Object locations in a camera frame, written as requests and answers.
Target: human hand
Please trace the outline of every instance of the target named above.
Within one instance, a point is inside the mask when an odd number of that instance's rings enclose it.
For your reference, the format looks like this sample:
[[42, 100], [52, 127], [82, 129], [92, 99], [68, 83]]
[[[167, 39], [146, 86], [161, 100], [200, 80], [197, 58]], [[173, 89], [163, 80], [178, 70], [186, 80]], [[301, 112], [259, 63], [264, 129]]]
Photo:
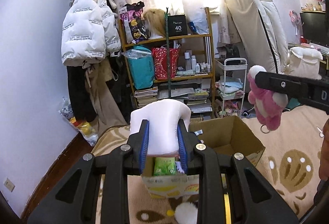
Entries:
[[326, 181], [329, 178], [329, 119], [323, 127], [323, 134], [324, 138], [321, 151], [319, 177]]

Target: pink fan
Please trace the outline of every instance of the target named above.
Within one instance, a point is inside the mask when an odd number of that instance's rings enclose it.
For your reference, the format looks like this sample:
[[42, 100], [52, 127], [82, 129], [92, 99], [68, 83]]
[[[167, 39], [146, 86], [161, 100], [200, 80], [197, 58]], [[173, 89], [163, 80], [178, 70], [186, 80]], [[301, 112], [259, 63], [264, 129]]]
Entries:
[[301, 20], [300, 20], [300, 17], [298, 15], [298, 13], [296, 13], [295, 11], [290, 11], [289, 13], [289, 16], [290, 16], [290, 20], [293, 24], [295, 24], [295, 28], [296, 28], [296, 36], [298, 35], [298, 29], [297, 29], [297, 26], [300, 25], [301, 23]]

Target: green tissue pack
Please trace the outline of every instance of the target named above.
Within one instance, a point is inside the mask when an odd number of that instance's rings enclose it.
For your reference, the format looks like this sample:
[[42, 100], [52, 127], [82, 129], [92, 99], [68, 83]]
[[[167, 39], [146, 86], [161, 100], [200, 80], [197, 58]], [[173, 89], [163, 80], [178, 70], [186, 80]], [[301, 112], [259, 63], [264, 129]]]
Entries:
[[156, 157], [154, 164], [154, 176], [176, 175], [176, 163], [174, 157]]

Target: black box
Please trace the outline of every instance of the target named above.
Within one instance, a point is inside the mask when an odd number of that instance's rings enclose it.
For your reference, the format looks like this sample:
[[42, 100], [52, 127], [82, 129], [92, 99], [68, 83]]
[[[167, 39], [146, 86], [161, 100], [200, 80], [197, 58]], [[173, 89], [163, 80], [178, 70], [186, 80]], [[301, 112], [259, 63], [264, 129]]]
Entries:
[[186, 17], [184, 14], [168, 16], [169, 36], [187, 36]]

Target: computer monitor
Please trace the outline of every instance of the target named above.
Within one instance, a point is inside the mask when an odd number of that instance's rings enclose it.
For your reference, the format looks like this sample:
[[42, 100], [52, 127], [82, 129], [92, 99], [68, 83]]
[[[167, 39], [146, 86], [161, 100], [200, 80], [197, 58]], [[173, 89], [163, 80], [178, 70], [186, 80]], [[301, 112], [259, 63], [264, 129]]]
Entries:
[[321, 46], [329, 45], [324, 12], [301, 12], [304, 39]]

